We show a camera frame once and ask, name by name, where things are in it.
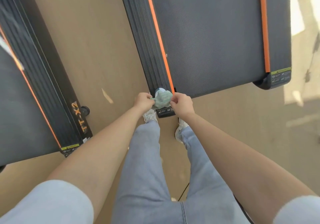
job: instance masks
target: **gray treadmill surface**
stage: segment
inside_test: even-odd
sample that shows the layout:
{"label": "gray treadmill surface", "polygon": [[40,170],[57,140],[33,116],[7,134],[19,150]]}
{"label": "gray treadmill surface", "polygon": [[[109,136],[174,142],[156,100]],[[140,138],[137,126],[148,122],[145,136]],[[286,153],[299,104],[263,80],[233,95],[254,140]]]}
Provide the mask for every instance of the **gray treadmill surface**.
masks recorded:
{"label": "gray treadmill surface", "polygon": [[12,57],[0,46],[0,166],[59,150]]}
{"label": "gray treadmill surface", "polygon": [[153,0],[177,92],[198,97],[265,77],[260,0]]}

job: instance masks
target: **light blue jeans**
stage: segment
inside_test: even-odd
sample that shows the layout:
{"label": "light blue jeans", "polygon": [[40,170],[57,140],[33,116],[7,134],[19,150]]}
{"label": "light blue jeans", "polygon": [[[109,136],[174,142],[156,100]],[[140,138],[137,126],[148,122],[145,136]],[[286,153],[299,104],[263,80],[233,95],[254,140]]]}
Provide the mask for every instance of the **light blue jeans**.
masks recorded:
{"label": "light blue jeans", "polygon": [[160,158],[160,127],[151,120],[140,125],[131,139],[112,224],[247,223],[192,129],[182,129],[181,135],[191,163],[187,200],[171,201]]}

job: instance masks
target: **orange line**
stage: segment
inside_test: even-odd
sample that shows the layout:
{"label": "orange line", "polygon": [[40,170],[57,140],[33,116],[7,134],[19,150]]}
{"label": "orange line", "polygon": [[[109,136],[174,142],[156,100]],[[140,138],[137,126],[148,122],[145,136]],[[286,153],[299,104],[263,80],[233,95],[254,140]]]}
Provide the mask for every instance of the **orange line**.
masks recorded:
{"label": "orange line", "polygon": [[162,57],[163,57],[164,65],[165,65],[165,69],[167,71],[171,92],[172,92],[172,94],[174,94],[174,84],[172,82],[172,78],[171,78],[171,74],[170,74],[170,70],[169,70],[169,65],[168,65],[168,61],[167,61],[167,57],[166,57],[166,53],[165,53],[165,48],[164,48],[163,43],[162,43],[162,38],[161,38],[159,26],[158,26],[158,21],[157,21],[155,9],[153,7],[152,0],[148,0],[148,1],[149,1],[149,6],[150,6],[150,10],[151,10],[151,14],[152,14],[155,30],[157,32],[157,36],[158,36],[158,40],[159,40],[159,44],[160,44],[160,49],[161,49],[161,52],[162,52]]}
{"label": "orange line", "polygon": [[262,15],[262,35],[263,35],[263,47],[264,47],[264,63],[265,63],[265,67],[266,67],[266,72],[270,72],[267,0],[261,0],[261,15]]}
{"label": "orange line", "polygon": [[60,145],[60,143],[59,143],[56,135],[54,134],[54,131],[53,131],[53,129],[52,129],[52,127],[51,127],[51,125],[50,125],[50,123],[49,123],[49,121],[48,121],[48,119],[47,119],[47,117],[46,117],[46,115],[45,115],[45,113],[44,113],[44,111],[43,111],[43,109],[42,109],[42,107],[41,107],[41,105],[40,105],[40,103],[39,103],[36,95],[35,95],[35,93],[34,93],[34,91],[32,90],[32,88],[31,88],[31,86],[30,86],[30,83],[29,83],[29,81],[28,81],[28,79],[27,79],[24,71],[22,70],[21,64],[20,64],[20,62],[18,61],[16,55],[14,54],[14,51],[12,50],[12,48],[11,48],[11,46],[10,46],[10,44],[9,44],[9,42],[8,42],[6,36],[5,36],[5,34],[4,34],[4,32],[3,32],[2,28],[1,28],[1,26],[0,26],[0,33],[2,34],[3,39],[4,39],[5,42],[7,43],[8,47],[9,47],[9,49],[10,49],[10,51],[11,51],[12,57],[13,57],[13,59],[14,59],[14,62],[16,63],[17,67],[19,68],[20,72],[22,73],[22,76],[23,76],[24,80],[26,81],[26,83],[27,83],[27,85],[28,85],[28,87],[29,87],[29,89],[30,89],[30,91],[31,91],[31,93],[32,93],[32,96],[34,97],[34,99],[35,99],[35,101],[36,101],[36,103],[37,103],[37,105],[38,105],[38,107],[39,107],[39,109],[40,109],[40,111],[41,111],[44,119],[46,120],[46,122],[47,122],[47,124],[48,124],[48,126],[49,126],[49,128],[50,128],[50,131],[51,131],[52,134],[53,134],[53,137],[55,138],[56,142],[58,143],[58,146],[61,147],[61,145]]}

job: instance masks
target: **hand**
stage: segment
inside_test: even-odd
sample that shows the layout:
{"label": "hand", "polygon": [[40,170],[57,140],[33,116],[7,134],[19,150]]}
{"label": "hand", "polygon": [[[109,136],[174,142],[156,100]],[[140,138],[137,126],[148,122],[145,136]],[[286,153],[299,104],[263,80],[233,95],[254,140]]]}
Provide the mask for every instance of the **hand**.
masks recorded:
{"label": "hand", "polygon": [[193,109],[192,99],[183,93],[174,93],[174,95],[171,98],[170,105],[173,108],[176,115],[182,120],[184,120],[184,117],[187,114],[195,113]]}
{"label": "hand", "polygon": [[139,93],[136,99],[134,100],[133,107],[139,110],[139,113],[143,115],[151,109],[152,105],[155,104],[155,101],[150,98],[152,98],[150,93]]}

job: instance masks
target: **wooden floor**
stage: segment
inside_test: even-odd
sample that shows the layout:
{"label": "wooden floor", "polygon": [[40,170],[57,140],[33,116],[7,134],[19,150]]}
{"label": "wooden floor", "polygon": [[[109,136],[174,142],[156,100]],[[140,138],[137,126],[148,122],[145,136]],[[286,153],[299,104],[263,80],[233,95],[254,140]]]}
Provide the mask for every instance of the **wooden floor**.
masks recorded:
{"label": "wooden floor", "polygon": [[[79,101],[91,110],[87,119],[95,134],[129,109],[139,92],[148,91],[122,0],[36,1]],[[298,2],[304,29],[292,37],[292,81],[269,91],[246,84],[198,97],[194,109],[320,194],[320,52],[314,54],[311,79],[305,83],[319,28],[312,2]],[[296,103],[294,91],[300,92],[303,106]],[[190,163],[174,139],[177,118],[159,124],[163,171],[171,196],[178,199],[189,182]],[[62,160],[53,153],[8,165],[0,174],[0,216]],[[119,174],[96,223],[109,223]]]}

